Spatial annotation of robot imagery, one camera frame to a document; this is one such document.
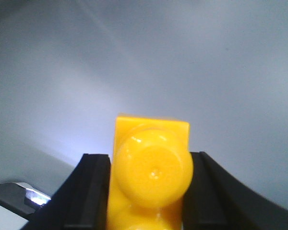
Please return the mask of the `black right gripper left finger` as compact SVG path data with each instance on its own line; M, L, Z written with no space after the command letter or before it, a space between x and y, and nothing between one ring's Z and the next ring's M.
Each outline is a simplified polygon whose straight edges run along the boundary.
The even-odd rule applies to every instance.
M108 207L110 159L84 154L71 175L24 230L104 230Z

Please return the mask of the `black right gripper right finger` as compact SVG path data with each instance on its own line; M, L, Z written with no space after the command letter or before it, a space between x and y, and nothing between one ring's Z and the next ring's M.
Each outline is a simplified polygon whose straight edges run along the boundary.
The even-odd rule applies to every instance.
M193 179L184 196L185 230L288 230L288 210L254 192L206 152L192 152Z

